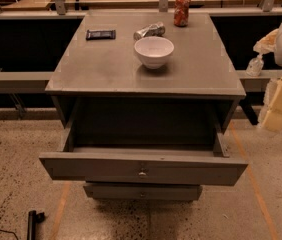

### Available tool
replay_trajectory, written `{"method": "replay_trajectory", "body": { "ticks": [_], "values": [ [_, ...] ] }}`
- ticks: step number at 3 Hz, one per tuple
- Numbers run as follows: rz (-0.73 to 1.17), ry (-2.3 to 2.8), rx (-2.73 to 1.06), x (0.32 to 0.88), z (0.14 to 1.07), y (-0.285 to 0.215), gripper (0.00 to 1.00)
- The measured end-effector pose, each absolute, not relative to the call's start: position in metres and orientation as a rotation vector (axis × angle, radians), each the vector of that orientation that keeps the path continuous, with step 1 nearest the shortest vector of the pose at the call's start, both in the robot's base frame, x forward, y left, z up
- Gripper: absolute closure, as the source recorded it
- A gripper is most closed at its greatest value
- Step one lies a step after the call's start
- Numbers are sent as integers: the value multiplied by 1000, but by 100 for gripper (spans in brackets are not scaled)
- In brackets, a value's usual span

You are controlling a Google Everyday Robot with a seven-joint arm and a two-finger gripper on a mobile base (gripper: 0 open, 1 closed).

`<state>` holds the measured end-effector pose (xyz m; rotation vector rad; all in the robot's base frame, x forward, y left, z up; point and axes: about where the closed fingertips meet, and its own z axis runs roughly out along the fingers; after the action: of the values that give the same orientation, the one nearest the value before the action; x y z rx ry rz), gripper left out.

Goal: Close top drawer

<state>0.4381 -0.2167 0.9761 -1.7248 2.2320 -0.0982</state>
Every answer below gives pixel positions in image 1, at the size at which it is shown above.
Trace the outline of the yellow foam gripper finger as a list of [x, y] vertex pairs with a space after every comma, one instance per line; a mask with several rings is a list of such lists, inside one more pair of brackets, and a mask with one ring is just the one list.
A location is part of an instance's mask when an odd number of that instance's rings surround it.
[[282, 77], [269, 81], [263, 102], [258, 126], [271, 132], [282, 130]]

